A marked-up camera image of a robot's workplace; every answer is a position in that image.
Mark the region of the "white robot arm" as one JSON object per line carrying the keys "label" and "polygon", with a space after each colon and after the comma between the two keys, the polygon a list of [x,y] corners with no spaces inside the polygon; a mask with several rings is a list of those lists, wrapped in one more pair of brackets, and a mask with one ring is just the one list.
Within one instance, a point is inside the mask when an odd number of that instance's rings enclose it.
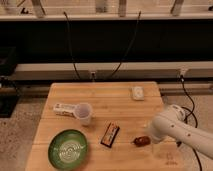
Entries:
{"label": "white robot arm", "polygon": [[180,106],[169,105],[153,117],[146,133],[155,144],[170,136],[213,159],[213,133],[187,125],[184,122],[185,116]]}

